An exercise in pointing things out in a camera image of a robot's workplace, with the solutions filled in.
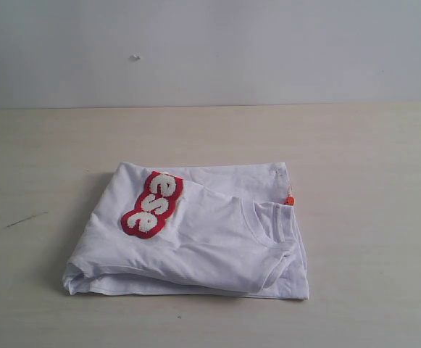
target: white t-shirt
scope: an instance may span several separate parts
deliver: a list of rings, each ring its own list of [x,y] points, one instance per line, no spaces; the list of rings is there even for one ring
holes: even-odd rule
[[[192,181],[120,164],[67,266],[71,294],[308,297],[292,208],[248,199],[282,202],[284,164],[160,170]]]

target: white table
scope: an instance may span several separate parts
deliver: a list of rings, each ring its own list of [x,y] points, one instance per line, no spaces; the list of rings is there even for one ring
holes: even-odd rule
[[[286,161],[311,299],[67,296],[120,161]],[[0,111],[0,347],[421,347],[421,103]]]

